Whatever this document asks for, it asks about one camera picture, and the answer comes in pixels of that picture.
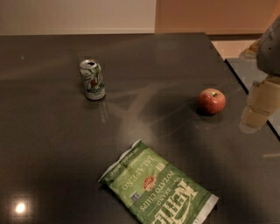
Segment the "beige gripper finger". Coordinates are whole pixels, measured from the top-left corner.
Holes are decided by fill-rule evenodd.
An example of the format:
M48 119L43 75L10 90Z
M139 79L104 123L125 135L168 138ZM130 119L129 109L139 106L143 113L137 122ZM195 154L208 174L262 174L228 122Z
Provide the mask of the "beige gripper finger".
M241 113L240 131L245 134L253 134L258 131L269 119L264 113L254 111L250 106L244 108Z

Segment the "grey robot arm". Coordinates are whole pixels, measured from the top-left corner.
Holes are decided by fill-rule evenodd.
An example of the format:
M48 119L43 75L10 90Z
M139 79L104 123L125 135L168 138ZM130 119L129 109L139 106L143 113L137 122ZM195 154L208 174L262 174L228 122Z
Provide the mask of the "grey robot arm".
M254 81L248 92L239 125L246 134L258 131L280 108L280 17L260 38L256 65L267 76L262 81Z

